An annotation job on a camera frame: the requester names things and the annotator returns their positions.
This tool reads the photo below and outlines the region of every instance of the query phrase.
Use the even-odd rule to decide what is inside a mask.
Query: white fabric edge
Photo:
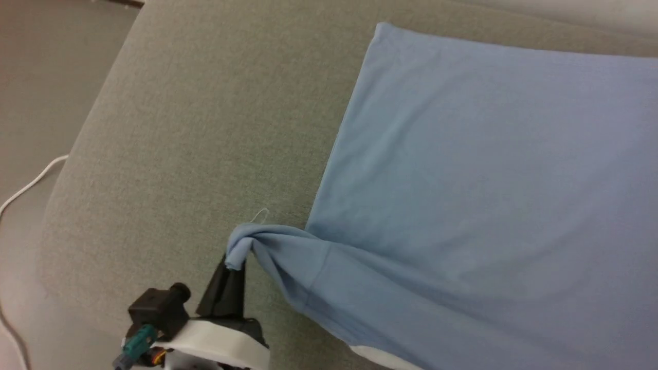
[[[391,355],[388,352],[378,350],[377,348],[368,347],[368,346],[350,346],[349,347],[354,353],[359,356],[365,357],[370,361],[388,367],[393,370],[423,370],[420,367],[412,364],[411,362],[405,361],[400,357]]]

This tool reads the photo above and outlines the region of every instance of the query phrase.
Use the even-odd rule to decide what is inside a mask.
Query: teal connector
[[[115,370],[129,370],[137,359],[149,350],[156,341],[158,331],[153,325],[144,325],[133,335],[123,347],[123,352],[112,362]]]

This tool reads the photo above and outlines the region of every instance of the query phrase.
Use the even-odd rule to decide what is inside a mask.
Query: blue pillowcase
[[[658,363],[658,61],[377,25],[305,230],[245,224],[289,303],[423,369]]]

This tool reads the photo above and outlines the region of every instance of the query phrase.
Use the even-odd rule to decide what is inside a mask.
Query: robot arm
[[[115,370],[133,365],[168,370],[268,370],[270,350],[255,319],[243,316],[245,269],[217,266],[190,318],[183,304],[190,298],[185,284],[169,290],[146,290],[130,307],[132,326]]]

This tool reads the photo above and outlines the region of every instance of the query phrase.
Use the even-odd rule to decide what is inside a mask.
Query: gray sofa
[[[117,336],[146,288],[193,311],[231,230],[303,228],[377,22],[534,49],[658,56],[658,43],[444,0],[148,1],[45,216],[47,289]],[[293,312],[255,261],[246,313],[273,369],[375,369]]]

